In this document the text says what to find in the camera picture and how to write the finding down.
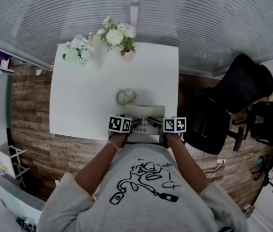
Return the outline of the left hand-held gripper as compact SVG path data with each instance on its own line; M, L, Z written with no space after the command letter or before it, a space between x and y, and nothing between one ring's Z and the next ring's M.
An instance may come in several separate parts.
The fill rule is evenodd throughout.
M133 133L133 129L142 125L142 119L132 120L124 116L111 116L108 124L108 139L110 140L114 133L121 133L125 135L121 147L127 143L128 137Z

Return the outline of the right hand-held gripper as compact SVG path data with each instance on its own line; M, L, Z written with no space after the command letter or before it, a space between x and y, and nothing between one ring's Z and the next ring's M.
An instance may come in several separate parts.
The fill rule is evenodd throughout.
M180 140L183 140L183 134L186 132L186 118L185 117L171 117L163 118L163 121L148 117L147 122L154 128L158 128L159 143L164 147L168 148L168 139L166 134L171 133L179 136Z

